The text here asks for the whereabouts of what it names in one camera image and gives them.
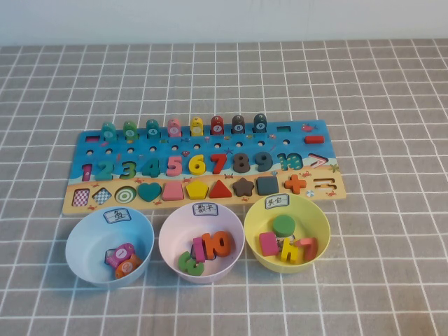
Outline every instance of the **white wall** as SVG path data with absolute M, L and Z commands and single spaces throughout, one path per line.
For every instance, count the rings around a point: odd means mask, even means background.
M 0 0 L 0 45 L 448 36 L 448 0 Z

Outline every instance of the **pink bowl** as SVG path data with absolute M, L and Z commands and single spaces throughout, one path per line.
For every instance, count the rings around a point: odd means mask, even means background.
M 204 273 L 191 276 L 179 270 L 179 256 L 190 252 L 193 238 L 204 233 L 213 235 L 227 231 L 232 235 L 230 255 L 205 261 Z M 159 249 L 163 260 L 181 278 L 195 284 L 210 284 L 223 278 L 238 260 L 244 248 L 244 229 L 240 219 L 223 205 L 211 202 L 186 204 L 175 210 L 164 222 L 159 234 Z

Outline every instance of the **plastic bowl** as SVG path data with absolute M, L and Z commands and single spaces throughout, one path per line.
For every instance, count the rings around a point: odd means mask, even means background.
M 295 220 L 296 239 L 315 237 L 318 251 L 315 259 L 300 263 L 283 262 L 278 255 L 265 257 L 261 253 L 260 233 L 272 232 L 272 224 L 278 215 L 289 215 Z M 319 259 L 330 243 L 330 224 L 322 210 L 315 203 L 294 194 L 275 194 L 259 199 L 248 211 L 244 220 L 244 234 L 256 259 L 266 268 L 278 273 L 297 273 L 305 270 Z
M 132 273 L 115 278 L 114 269 L 104 263 L 107 250 L 131 243 L 143 261 Z M 84 281 L 114 289 L 137 280 L 148 265 L 154 246 L 151 222 L 139 211 L 124 206 L 98 210 L 84 217 L 71 231 L 65 248 L 70 269 Z
M 213 235 L 227 231 L 232 235 L 231 252 L 227 257 L 205 261 L 200 276 L 192 276 L 178 268 L 179 256 L 190 252 L 193 238 L 204 233 Z M 164 222 L 159 234 L 159 248 L 163 260 L 181 278 L 195 284 L 210 284 L 223 278 L 236 263 L 244 247 L 244 230 L 240 219 L 223 205 L 211 202 L 187 204 L 175 210 Z

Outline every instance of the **wooden puzzle board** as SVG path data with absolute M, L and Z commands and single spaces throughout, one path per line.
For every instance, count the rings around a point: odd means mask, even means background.
M 182 137 L 171 138 L 167 129 L 161 128 L 159 139 L 148 139 L 146 129 L 138 129 L 139 139 L 126 141 L 123 131 L 118 130 L 118 141 L 107 143 L 102 139 L 101 131 L 82 132 L 78 138 L 73 159 L 69 184 L 66 189 L 64 214 L 81 214 L 101 209 L 125 205 L 135 209 L 174 208 L 195 202 L 189 198 L 186 186 L 195 180 L 208 185 L 205 201 L 221 204 L 251 204 L 263 197 L 259 195 L 256 179 L 261 176 L 275 176 L 280 193 L 290 193 L 284 183 L 291 175 L 307 182 L 300 195 L 311 200 L 330 200 L 346 197 L 342 176 L 336 161 L 327 126 L 323 120 L 269 122 L 266 133 L 253 133 L 253 124 L 246 123 L 245 134 L 232 134 L 231 125 L 225 125 L 224 135 L 210 134 L 210 126 L 204 126 L 204 136 L 190 136 L 190 128 L 182 127 Z M 324 143 L 306 144 L 305 137 L 322 135 Z M 254 157 L 259 152 L 268 152 L 273 165 L 268 171 L 259 172 Z M 210 160 L 212 154 L 225 153 L 227 161 L 220 174 L 213 174 L 216 165 Z M 233 157 L 238 153 L 248 156 L 250 170 L 240 174 L 233 169 Z M 195 156 L 203 154 L 206 172 L 196 176 L 190 174 L 188 163 Z M 166 175 L 168 159 L 182 157 L 182 174 Z M 160 163 L 160 175 L 152 178 L 142 175 L 142 167 L 147 161 L 157 158 Z M 96 181 L 95 176 L 102 170 L 98 162 L 113 164 L 113 179 Z M 128 178 L 130 169 L 135 176 Z M 233 183 L 241 177 L 255 184 L 252 196 L 238 197 L 232 189 Z M 137 194 L 142 183 L 158 183 L 162 189 L 168 181 L 182 182 L 184 199 L 163 201 L 162 194 L 151 202 L 146 202 Z M 209 198 L 215 182 L 221 180 L 232 192 L 229 198 Z

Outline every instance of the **star shape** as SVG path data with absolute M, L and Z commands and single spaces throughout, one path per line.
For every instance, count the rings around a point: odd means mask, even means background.
M 253 182 L 247 181 L 244 177 L 241 177 L 238 182 L 233 183 L 233 190 L 235 195 L 241 196 L 252 196 Z

